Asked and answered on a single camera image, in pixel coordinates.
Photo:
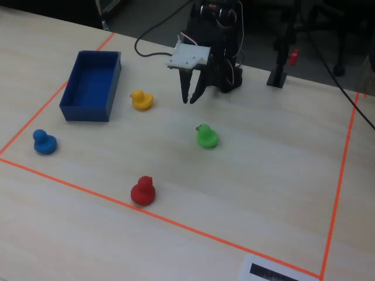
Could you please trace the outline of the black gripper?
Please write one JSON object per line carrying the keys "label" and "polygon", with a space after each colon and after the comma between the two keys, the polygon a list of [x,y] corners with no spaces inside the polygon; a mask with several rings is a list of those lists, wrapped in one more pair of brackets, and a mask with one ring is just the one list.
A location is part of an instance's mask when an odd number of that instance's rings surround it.
{"label": "black gripper", "polygon": [[194,104],[204,93],[209,77],[228,75],[226,32],[208,19],[192,16],[183,30],[183,70],[179,70],[182,101],[188,102],[194,70],[200,75],[190,99]]}

